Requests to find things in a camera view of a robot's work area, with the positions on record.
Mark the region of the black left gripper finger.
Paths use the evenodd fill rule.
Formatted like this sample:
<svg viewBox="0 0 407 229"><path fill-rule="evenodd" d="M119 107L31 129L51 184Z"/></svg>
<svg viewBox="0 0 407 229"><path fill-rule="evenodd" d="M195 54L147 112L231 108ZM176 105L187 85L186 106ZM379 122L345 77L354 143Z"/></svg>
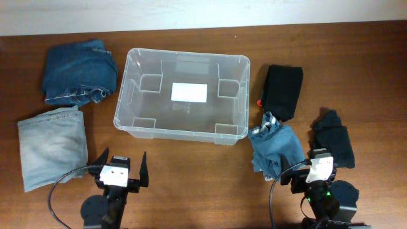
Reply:
<svg viewBox="0 0 407 229"><path fill-rule="evenodd" d="M144 152L141 162L141 167L139 170L139 186L148 187L149 186L149 174L147 166L147 154Z"/></svg>
<svg viewBox="0 0 407 229"><path fill-rule="evenodd" d="M106 148L103 153L92 163L92 165L105 165L109 157L109 148Z"/></svg>

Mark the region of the blue denim shirt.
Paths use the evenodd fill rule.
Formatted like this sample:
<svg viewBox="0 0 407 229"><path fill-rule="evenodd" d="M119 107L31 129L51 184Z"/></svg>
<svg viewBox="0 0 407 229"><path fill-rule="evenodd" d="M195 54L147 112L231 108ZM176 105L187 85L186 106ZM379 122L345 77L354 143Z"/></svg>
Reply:
<svg viewBox="0 0 407 229"><path fill-rule="evenodd" d="M262 172L266 181L275 179L282 171L281 157L290 166L305 159L302 145L289 125L281 124L271 112L263 115L260 126L248 132L253 148L254 172Z"/></svg>

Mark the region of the light blue jeans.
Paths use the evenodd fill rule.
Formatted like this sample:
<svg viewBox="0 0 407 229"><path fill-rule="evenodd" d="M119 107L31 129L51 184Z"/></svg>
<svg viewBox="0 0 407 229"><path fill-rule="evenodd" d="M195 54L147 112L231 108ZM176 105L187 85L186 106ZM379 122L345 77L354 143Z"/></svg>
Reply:
<svg viewBox="0 0 407 229"><path fill-rule="evenodd" d="M19 121L17 127L25 192L86 166L84 115L78 106L39 114Z"/></svg>

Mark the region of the dark navy garment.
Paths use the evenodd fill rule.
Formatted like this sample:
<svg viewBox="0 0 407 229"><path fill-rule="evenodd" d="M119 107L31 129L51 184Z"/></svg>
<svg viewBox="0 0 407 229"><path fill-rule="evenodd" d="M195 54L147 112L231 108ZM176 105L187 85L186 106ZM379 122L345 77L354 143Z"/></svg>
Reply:
<svg viewBox="0 0 407 229"><path fill-rule="evenodd" d="M348 169L355 167L355 156L348 129L342 125L341 118L335 110L328 109L311 128L314 133L312 149L326 148L339 167Z"/></svg>

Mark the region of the clear plastic storage bin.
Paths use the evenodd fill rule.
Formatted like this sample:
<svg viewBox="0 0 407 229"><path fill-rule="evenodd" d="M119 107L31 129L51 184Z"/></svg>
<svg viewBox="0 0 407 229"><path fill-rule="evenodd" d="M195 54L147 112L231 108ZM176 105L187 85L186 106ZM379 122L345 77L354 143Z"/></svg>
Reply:
<svg viewBox="0 0 407 229"><path fill-rule="evenodd" d="M250 73L244 55L133 48L114 126L136 138L234 145L249 128ZM172 101L173 83L207 84L207 102Z"/></svg>

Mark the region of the dark blue jeans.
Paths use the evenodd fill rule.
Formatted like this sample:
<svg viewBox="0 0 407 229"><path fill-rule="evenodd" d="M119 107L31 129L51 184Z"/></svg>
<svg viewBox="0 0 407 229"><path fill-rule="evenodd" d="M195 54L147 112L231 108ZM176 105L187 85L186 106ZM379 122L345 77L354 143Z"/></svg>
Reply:
<svg viewBox="0 0 407 229"><path fill-rule="evenodd" d="M115 93L118 68L99 39L50 48L41 85L45 102L78 106L99 103Z"/></svg>

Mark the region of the black garment with orange tips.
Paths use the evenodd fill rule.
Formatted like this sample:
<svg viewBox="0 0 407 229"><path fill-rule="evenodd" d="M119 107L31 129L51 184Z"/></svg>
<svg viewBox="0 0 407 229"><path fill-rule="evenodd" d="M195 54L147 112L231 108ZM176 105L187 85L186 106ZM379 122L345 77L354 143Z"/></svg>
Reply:
<svg viewBox="0 0 407 229"><path fill-rule="evenodd" d="M264 112L271 112L278 121L294 118L303 82L303 69L293 66L270 65L257 101Z"/></svg>

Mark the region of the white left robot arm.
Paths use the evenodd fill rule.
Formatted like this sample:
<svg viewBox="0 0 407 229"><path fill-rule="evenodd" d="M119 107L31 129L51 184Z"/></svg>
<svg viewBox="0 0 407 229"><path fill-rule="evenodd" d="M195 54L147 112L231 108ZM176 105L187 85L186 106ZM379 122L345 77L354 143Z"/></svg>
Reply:
<svg viewBox="0 0 407 229"><path fill-rule="evenodd" d="M131 160L127 157L109 158L105 149L88 173L95 178L95 184L103 190L101 195L88 197L82 204L80 214L84 228L119 228L129 193L139 193L149 186L147 154L143 154L139 178L129 178Z"/></svg>

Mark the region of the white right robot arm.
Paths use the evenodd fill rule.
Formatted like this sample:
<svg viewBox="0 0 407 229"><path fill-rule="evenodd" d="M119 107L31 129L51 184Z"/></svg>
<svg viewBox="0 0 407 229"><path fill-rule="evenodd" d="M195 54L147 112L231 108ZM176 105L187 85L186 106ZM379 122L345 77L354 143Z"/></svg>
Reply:
<svg viewBox="0 0 407 229"><path fill-rule="evenodd" d="M314 217L305 216L303 228L371 228L365 223L353 223L357 212L359 190L352 184L336 180L338 165L327 149L313 149L310 158L298 165L290 165L281 156L282 176L280 184L290 185L291 193L303 194Z"/></svg>

